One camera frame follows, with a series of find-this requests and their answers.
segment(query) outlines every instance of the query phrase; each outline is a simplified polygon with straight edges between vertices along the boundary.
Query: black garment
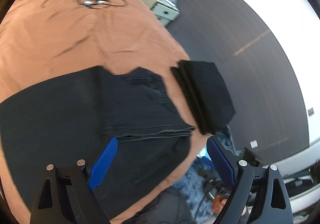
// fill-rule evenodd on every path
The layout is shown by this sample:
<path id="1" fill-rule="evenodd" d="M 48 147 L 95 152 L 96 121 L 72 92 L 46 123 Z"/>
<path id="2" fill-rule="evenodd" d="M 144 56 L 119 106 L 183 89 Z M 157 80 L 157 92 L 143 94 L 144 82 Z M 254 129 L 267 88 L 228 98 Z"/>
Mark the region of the black garment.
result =
<path id="1" fill-rule="evenodd" d="M 152 202 L 123 224 L 194 224 L 183 195 L 173 187 L 161 192 Z"/>
<path id="2" fill-rule="evenodd" d="M 134 132 L 143 136 L 143 126 L 156 123 L 153 118 L 157 118 L 166 125 L 161 130 L 180 129 L 186 135 L 119 142 L 118 153 L 103 183 L 94 191 L 106 216 L 111 219 L 120 214 L 167 177 L 188 155 L 190 126 L 177 119 L 177 110 L 168 111 L 167 106 L 172 103 L 166 107 L 159 104 L 159 100 L 164 102 L 165 98 L 151 102 L 150 93 L 158 88 L 147 88 L 148 84 L 128 84 L 121 76 L 94 67 L 38 83 L 3 101 L 0 104 L 3 150 L 26 205 L 31 209 L 48 164 L 62 167 L 87 158 L 104 143 L 106 134 L 110 134 L 106 129 L 117 130 L 110 127 L 113 123 L 125 122 L 123 132 L 119 132 L 130 133 L 126 127 L 135 122 Z M 149 113 L 151 120 L 143 121 L 146 118 L 142 112 Z M 150 136 L 156 134 L 149 129 L 146 132 Z M 75 198 L 72 198 L 70 196 L 71 204 L 77 212 Z"/>
<path id="3" fill-rule="evenodd" d="M 235 110 L 226 84 L 212 62 L 181 60 L 172 67 L 202 134 L 222 130 Z"/>

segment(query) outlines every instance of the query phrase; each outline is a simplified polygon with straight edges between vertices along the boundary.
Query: wooden floor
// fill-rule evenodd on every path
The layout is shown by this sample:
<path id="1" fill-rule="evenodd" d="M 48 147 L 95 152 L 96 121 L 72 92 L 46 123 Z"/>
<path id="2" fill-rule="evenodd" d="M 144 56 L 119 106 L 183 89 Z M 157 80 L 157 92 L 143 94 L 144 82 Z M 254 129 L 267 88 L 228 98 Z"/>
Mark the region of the wooden floor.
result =
<path id="1" fill-rule="evenodd" d="M 309 146 L 301 90 L 280 44 L 242 0 L 179 0 L 167 26 L 192 60 L 215 62 L 236 115 L 229 126 L 237 149 L 251 148 L 265 163 Z"/>

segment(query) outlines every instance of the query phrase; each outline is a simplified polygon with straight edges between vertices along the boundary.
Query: folded black clothing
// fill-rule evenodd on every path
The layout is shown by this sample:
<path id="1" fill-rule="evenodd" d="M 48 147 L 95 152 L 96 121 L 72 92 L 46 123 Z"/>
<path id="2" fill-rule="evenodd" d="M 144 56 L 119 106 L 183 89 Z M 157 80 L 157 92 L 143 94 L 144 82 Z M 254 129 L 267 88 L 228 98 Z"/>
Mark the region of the folded black clothing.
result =
<path id="1" fill-rule="evenodd" d="M 235 114 L 227 86 L 212 62 L 181 60 L 171 68 L 202 134 L 220 131 Z"/>
<path id="2" fill-rule="evenodd" d="M 122 92 L 109 93 L 111 87 Z M 112 113 L 114 117 L 123 116 L 119 120 L 113 118 L 115 124 L 136 121 L 140 123 L 141 135 L 160 136 L 160 133 L 149 129 L 144 132 L 142 116 L 141 121 L 135 119 L 134 109 L 145 104 L 150 107 L 138 109 L 138 115 L 145 111 L 149 117 L 155 116 L 168 125 L 170 131 L 181 131 L 170 135 L 171 138 L 136 138 L 130 142 L 119 142 L 118 152 L 106 177 L 94 193 L 111 219 L 146 196 L 166 178 L 188 155 L 190 131 L 187 129 L 190 126 L 176 119 L 179 115 L 177 110 L 176 115 L 169 112 L 167 107 L 170 104 L 163 107 L 166 113 L 158 109 L 165 98 L 155 98 L 156 94 L 153 94 L 151 100 L 154 102 L 146 101 L 152 95 L 145 93 L 152 91 L 145 84 L 132 85 L 102 67 L 93 67 L 38 83 L 3 101 L 0 104 L 2 147 L 13 181 L 28 208 L 31 209 L 48 164 L 53 163 L 57 167 L 73 165 L 103 145 L 105 137 L 109 137 L 105 129 L 111 125 L 105 117 L 111 118 Z M 143 96 L 145 99 L 134 99 L 133 96 Z M 124 113 L 117 113 L 116 107 L 112 107 L 108 114 L 105 109 L 109 102 L 123 102 L 120 108 Z M 162 120 L 160 115 L 167 117 L 168 121 Z M 172 118 L 176 124 L 170 125 Z M 130 128 L 123 129 L 130 133 Z M 72 205 L 76 205 L 75 199 L 70 196 Z"/>
<path id="3" fill-rule="evenodd" d="M 194 127 L 182 120 L 159 75 L 142 68 L 118 77 L 101 72 L 101 94 L 108 97 L 101 104 L 104 134 L 120 142 L 191 136 Z"/>

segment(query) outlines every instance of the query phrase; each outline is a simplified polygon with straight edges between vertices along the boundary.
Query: white furniture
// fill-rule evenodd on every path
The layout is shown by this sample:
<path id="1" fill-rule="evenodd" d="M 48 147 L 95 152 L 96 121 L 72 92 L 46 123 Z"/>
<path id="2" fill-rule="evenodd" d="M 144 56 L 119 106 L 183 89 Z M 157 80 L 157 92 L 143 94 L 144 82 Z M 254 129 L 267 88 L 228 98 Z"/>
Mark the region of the white furniture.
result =
<path id="1" fill-rule="evenodd" d="M 167 26 L 179 14 L 178 8 L 166 0 L 142 0 L 144 4 L 154 13 L 163 26 Z"/>

